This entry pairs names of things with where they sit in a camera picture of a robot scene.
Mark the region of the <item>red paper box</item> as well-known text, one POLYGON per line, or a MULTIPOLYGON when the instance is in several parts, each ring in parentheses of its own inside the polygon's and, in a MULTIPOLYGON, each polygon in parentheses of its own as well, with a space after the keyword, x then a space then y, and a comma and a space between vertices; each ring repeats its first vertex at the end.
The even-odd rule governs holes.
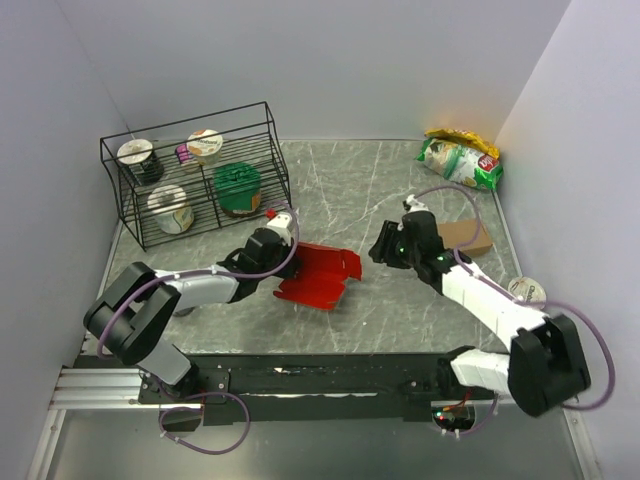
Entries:
POLYGON ((293 278, 283 280, 276 298, 322 311, 334 310, 346 290, 346 281, 362 279, 360 256, 348 249, 301 242, 300 261, 293 278))

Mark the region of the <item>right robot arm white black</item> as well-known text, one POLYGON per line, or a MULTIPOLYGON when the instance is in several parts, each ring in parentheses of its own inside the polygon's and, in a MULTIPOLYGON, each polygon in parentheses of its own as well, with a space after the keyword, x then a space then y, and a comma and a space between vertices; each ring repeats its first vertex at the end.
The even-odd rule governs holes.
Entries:
POLYGON ((453 355, 437 374, 444 396, 456 399, 481 387, 510 396, 524 413, 538 417, 590 387, 574 322, 506 296, 471 258, 445 248, 431 212, 411 211, 399 222, 384 221, 368 255, 375 263, 414 270, 420 281, 465 308, 506 347, 504 354, 472 348, 453 355))

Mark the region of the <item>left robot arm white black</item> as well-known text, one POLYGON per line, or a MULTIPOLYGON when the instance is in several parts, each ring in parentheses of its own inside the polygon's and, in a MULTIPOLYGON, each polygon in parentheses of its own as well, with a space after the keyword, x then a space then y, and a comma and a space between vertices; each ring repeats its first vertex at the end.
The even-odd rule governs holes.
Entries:
POLYGON ((171 317, 203 305, 240 302, 265 278, 293 277, 298 243, 297 232, 261 227, 208 268, 165 272, 143 262, 130 264, 84 316, 84 327, 98 340, 97 355, 108 349, 123 365, 154 377, 174 401, 188 401, 198 389, 199 367, 162 338, 171 317))

